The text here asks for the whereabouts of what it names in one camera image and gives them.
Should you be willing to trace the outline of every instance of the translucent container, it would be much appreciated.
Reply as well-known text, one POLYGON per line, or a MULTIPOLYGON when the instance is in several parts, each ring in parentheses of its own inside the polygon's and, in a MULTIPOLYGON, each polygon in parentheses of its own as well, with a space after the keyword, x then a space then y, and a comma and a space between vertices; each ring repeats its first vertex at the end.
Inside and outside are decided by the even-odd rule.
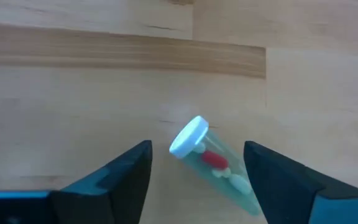
POLYGON ((193 118, 169 151, 251 215, 260 213, 243 158, 209 130, 203 117, 193 118))

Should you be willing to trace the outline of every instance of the red object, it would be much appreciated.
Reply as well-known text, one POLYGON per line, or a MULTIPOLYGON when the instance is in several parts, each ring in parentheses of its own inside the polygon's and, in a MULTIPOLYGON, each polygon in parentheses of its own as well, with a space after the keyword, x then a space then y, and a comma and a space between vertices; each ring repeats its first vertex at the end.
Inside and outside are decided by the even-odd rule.
POLYGON ((226 169, 229 167, 227 160, 213 151, 205 150, 205 152, 201 155, 201 159, 217 169, 226 169))

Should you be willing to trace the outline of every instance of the white lid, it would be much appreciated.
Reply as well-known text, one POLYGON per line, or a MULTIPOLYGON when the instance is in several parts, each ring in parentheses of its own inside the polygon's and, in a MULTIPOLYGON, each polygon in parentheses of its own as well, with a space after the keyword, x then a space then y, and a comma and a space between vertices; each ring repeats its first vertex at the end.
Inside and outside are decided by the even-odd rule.
POLYGON ((208 122, 202 117, 193 118, 171 143, 169 152, 178 159, 189 154, 208 131, 208 122))

